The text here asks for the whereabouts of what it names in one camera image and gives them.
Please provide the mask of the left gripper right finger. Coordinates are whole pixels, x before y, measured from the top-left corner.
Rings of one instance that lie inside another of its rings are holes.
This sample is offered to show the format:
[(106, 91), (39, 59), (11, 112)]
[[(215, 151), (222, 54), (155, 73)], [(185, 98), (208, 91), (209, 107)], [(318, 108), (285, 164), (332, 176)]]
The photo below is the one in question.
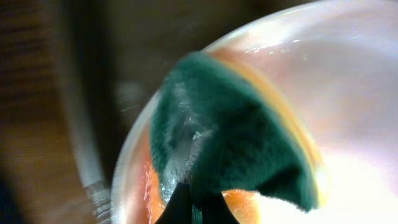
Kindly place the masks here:
[(203, 224), (239, 224), (222, 193), (210, 195), (201, 204)]

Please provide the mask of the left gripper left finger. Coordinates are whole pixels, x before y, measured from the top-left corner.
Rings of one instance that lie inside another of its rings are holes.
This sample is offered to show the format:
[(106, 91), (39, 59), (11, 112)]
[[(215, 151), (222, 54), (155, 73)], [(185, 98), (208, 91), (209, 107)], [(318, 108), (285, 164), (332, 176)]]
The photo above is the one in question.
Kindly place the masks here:
[(178, 183), (159, 219), (155, 224), (191, 224), (192, 202), (190, 186)]

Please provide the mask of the green yellow sponge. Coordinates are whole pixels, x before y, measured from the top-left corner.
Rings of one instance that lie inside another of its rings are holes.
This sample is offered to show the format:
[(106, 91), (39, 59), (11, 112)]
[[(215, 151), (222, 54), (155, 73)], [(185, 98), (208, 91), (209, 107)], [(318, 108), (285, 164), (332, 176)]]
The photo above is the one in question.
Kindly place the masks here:
[(249, 65), (204, 52), (169, 71), (150, 123), (152, 164), (188, 180), (196, 206), (256, 191), (309, 211), (326, 204), (317, 145), (279, 90)]

